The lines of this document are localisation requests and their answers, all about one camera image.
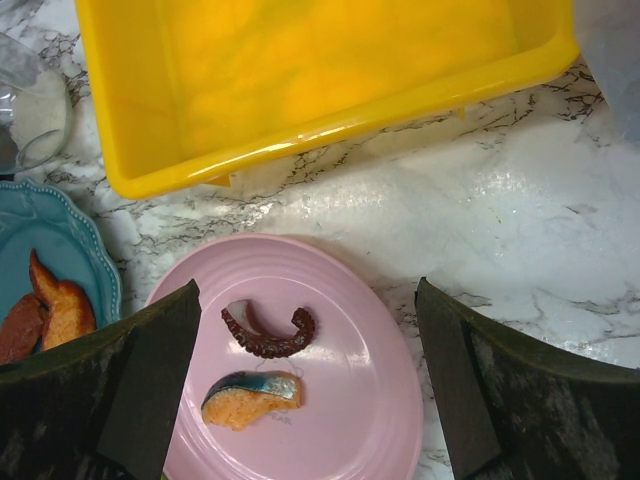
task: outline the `plate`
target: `plate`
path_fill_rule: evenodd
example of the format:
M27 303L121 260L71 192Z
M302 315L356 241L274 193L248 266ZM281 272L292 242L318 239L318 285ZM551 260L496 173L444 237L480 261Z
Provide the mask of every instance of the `plate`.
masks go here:
M95 223L57 188L26 179L0 182L0 322L33 291L32 248L56 278L84 289L98 328L120 320L120 277Z
M147 303L194 278L202 318L165 473L171 480L409 479L422 445L422 397L406 343L382 302L342 264L306 244L237 235L180 260ZM252 300L274 332L292 334L308 308L312 344L285 359L245 352L223 323L231 301ZM272 412L243 432L205 425L200 405L218 379L239 370L302 378L304 405Z

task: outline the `toy fish slice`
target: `toy fish slice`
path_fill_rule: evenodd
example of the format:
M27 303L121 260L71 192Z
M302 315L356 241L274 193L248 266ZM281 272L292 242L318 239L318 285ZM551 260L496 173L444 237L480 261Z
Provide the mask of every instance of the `toy fish slice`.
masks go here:
M202 403L205 423L242 431L273 410L302 406L301 382L286 372L236 372L218 380Z

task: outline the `yellow object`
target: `yellow object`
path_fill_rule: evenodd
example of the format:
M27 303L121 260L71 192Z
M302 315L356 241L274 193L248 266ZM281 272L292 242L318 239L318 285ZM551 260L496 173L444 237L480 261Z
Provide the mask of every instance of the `yellow object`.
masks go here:
M559 75L571 0L78 0L113 188L143 198Z

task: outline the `pink plate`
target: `pink plate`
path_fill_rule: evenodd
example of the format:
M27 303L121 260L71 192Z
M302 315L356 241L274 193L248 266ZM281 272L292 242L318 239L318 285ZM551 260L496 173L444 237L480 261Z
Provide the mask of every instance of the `pink plate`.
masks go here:
M236 235L179 261L149 297L194 278L202 319L165 472L171 480L409 479L422 444L422 397L407 345L378 297L325 253L285 237ZM250 299L274 332L291 334L307 307L318 331L286 359L262 360L233 339L220 311ZM239 370L302 377L304 405L243 432L205 425L211 385Z

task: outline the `fried chicken piece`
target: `fried chicken piece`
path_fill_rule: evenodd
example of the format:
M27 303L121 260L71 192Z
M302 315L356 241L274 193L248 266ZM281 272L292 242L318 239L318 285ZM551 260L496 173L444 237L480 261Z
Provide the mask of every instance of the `fried chicken piece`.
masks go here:
M29 356L47 316L47 310L33 293L18 300L0 327L0 365Z
M84 291L68 280L58 281L31 250L29 278L33 291L49 308L42 332L42 350L57 347L96 329L91 304Z

